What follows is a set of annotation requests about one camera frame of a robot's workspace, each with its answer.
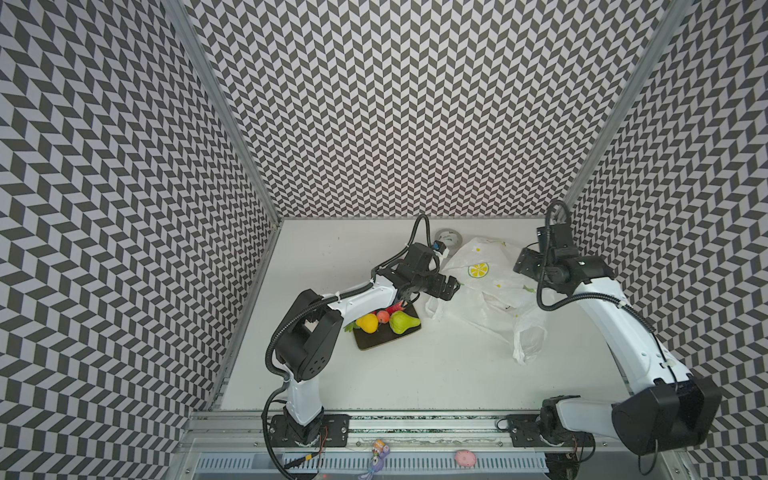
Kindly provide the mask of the red fake strawberry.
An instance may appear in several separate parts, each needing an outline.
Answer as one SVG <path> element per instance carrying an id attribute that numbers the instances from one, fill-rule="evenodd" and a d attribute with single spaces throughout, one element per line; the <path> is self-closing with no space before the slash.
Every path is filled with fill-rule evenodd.
<path id="1" fill-rule="evenodd" d="M 396 303 L 396 304 L 394 304 L 394 305 L 392 305 L 392 306 L 390 306 L 390 307 L 388 307 L 386 309 L 386 311 L 387 311 L 387 313 L 389 315 L 392 315 L 395 312 L 403 311 L 403 310 L 404 310 L 404 307 L 403 307 L 403 304 L 401 302 Z"/>

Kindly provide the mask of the green fake pear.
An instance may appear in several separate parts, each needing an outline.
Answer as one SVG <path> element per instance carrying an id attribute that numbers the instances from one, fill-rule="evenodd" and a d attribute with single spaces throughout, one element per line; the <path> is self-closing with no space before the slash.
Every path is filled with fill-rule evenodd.
<path id="1" fill-rule="evenodd" d="M 420 327 L 421 321 L 405 311 L 396 311 L 390 315 L 389 326 L 396 335 L 403 335 L 411 329 Z"/>

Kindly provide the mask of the peach fake apple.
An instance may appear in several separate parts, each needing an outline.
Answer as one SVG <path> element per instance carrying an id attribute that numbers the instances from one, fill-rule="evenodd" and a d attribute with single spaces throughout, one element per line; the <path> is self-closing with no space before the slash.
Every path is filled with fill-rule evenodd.
<path id="1" fill-rule="evenodd" d="M 390 320 L 390 314 L 386 310 L 381 310 L 376 313 L 377 319 L 381 324 L 386 324 Z"/>

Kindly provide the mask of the white plastic bag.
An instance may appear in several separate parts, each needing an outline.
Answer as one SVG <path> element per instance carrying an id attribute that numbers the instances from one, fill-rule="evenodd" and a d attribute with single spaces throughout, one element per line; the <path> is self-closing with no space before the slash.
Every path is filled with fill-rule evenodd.
<path id="1" fill-rule="evenodd" d="M 548 337 L 546 314 L 536 303 L 535 282 L 513 270 L 521 249 L 510 242 L 475 237 L 441 268 L 456 278 L 450 300 L 430 299 L 427 316 L 472 326 L 509 346 L 520 365 L 533 362 Z"/>

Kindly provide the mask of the yellow fake lemon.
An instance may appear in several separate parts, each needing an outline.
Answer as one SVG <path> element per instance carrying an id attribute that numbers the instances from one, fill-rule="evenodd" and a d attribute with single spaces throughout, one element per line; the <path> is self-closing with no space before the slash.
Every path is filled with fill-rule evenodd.
<path id="1" fill-rule="evenodd" d="M 355 327 L 362 330 L 364 333 L 374 334 L 379 328 L 378 316 L 374 313 L 364 315 L 355 321 Z"/>

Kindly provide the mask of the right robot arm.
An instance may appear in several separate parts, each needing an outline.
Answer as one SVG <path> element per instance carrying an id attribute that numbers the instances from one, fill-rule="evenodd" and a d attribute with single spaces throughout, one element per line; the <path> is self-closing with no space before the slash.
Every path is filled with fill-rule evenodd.
<path id="1" fill-rule="evenodd" d="M 577 434 L 610 437 L 639 457 L 703 444 L 722 401 L 714 380 L 695 375 L 662 345 L 602 257 L 580 253 L 565 202 L 549 204 L 537 239 L 537 249 L 522 250 L 515 272 L 535 281 L 540 310 L 582 307 L 630 393 L 621 402 L 578 395 L 546 399 L 539 413 L 541 437 L 552 445 Z"/>

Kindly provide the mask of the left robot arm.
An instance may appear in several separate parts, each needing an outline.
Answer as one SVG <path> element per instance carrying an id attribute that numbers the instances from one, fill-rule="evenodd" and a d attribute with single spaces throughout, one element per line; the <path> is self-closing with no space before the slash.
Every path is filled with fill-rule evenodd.
<path id="1" fill-rule="evenodd" d="M 369 313 L 396 304 L 407 307 L 426 294 L 449 301 L 458 292 L 456 278 L 440 272 L 445 246 L 431 238 L 430 221 L 420 214 L 405 247 L 374 266 L 370 279 L 349 290 L 319 295 L 301 292 L 276 327 L 265 352 L 267 370 L 281 386 L 265 402 L 264 411 L 287 394 L 278 424 L 265 427 L 273 440 L 311 445 L 324 432 L 319 375 L 330 361 L 342 330 Z"/>

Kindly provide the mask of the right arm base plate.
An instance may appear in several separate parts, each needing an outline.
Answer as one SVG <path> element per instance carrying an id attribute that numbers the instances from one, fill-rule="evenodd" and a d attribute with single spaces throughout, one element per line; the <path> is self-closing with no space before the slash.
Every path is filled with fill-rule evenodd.
<path id="1" fill-rule="evenodd" d="M 553 436 L 547 439 L 540 426 L 538 414 L 510 414 L 501 422 L 514 447 L 559 448 L 573 447 L 572 436 Z"/>

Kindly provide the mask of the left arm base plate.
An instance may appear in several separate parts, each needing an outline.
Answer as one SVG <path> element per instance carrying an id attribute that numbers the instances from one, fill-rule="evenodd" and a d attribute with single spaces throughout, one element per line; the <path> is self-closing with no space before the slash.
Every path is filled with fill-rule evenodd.
<path id="1" fill-rule="evenodd" d="M 351 417 L 346 414 L 321 413 L 307 425 L 300 425 L 287 412 L 275 415 L 268 423 L 267 434 L 274 447 L 345 447 Z"/>

